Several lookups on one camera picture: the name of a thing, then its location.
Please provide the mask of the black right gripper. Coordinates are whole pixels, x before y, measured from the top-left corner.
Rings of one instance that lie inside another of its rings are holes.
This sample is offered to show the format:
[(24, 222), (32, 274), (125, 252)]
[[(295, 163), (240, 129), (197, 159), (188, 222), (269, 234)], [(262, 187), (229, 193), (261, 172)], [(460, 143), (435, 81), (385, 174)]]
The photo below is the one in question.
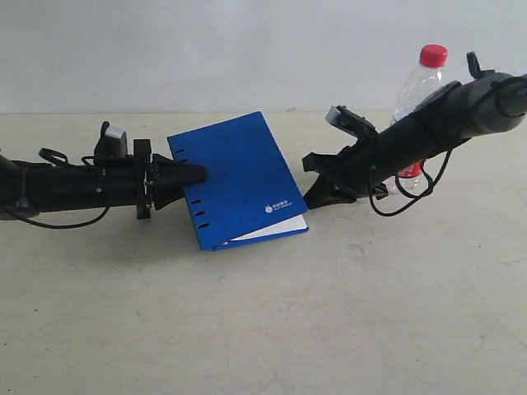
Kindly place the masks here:
[(380, 138), (358, 141), (336, 154), (311, 152), (302, 159), (305, 172), (319, 174), (305, 193), (309, 209), (336, 204), (353, 204), (391, 176), (391, 151)]

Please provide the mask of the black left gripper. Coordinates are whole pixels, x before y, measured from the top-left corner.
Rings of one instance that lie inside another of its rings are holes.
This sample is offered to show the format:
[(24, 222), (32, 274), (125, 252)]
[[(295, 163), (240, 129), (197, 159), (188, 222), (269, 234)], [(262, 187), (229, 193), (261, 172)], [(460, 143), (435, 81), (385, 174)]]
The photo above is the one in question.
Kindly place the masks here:
[[(152, 158), (152, 196), (149, 184)], [(139, 220), (151, 217), (156, 211), (184, 198), (181, 185), (201, 183), (207, 171), (201, 165), (177, 161), (160, 154), (152, 156), (149, 139), (135, 139), (133, 154), (118, 159), (96, 159), (94, 165), (103, 174), (103, 192), (110, 207), (135, 206)]]

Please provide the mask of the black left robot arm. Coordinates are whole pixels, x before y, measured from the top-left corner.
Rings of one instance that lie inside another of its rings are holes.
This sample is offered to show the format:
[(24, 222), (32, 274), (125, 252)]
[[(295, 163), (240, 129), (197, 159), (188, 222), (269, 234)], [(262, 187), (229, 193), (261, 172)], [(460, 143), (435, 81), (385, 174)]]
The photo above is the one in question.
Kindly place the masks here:
[(1, 211), (11, 218), (95, 208), (135, 207), (139, 219), (184, 196), (184, 187), (207, 178), (201, 165), (152, 152), (147, 139), (125, 142), (102, 137), (85, 164), (41, 149), (42, 162), (1, 159)]

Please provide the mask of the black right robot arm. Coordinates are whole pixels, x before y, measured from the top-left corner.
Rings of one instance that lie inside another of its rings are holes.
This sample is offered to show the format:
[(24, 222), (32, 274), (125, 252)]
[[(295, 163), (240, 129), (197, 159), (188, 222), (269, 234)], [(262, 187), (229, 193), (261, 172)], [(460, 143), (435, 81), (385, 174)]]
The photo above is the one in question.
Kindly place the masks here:
[(526, 78), (487, 72), (467, 84), (453, 81), (430, 94), (410, 114), (377, 132), (343, 105), (327, 122), (357, 140), (336, 155), (310, 153), (302, 160), (318, 178), (305, 194), (310, 209), (386, 195), (384, 182), (415, 162), (483, 135), (508, 132), (526, 117)]

